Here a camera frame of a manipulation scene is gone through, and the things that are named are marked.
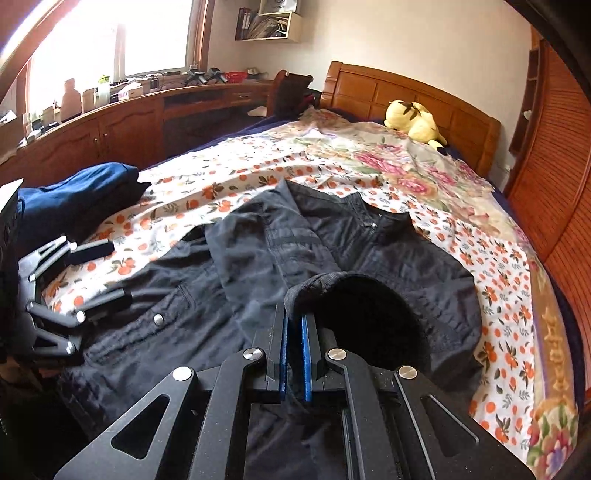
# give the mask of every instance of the wooden wardrobe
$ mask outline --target wooden wardrobe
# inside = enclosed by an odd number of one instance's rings
[[[591,386],[591,105],[557,53],[539,45],[531,125],[508,193],[519,224],[568,298]]]

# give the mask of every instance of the navy blue blanket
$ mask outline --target navy blue blanket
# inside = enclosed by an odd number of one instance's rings
[[[25,210],[18,229],[18,257],[63,234],[83,242],[107,217],[141,198],[150,183],[138,183],[138,173],[129,165],[103,163],[48,187],[20,189]]]

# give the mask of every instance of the yellow plush toy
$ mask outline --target yellow plush toy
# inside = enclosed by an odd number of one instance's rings
[[[435,150],[447,145],[433,120],[433,115],[420,103],[394,100],[386,110],[384,125],[406,133],[417,142],[429,144]]]

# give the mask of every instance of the bed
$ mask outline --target bed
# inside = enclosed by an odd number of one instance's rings
[[[425,105],[465,162],[367,122],[383,118],[395,99]],[[333,62],[320,109],[255,132],[141,172],[139,180],[152,183],[144,197],[91,237],[110,238],[115,252],[69,267],[45,290],[48,305],[75,309],[164,255],[196,225],[216,222],[282,179],[340,197],[359,192],[370,205],[409,212],[416,231],[472,273],[482,310],[474,355],[483,375],[470,414],[538,479],[551,478],[576,444],[573,368],[548,275],[482,178],[499,122],[416,80]]]

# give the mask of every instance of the book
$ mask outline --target book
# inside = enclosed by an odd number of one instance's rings
[[[287,36],[288,19],[265,16],[256,16],[251,21],[251,26],[246,33],[247,39],[285,37]]]
[[[251,22],[251,9],[242,7],[238,11],[238,20],[236,21],[235,40],[244,40]]]

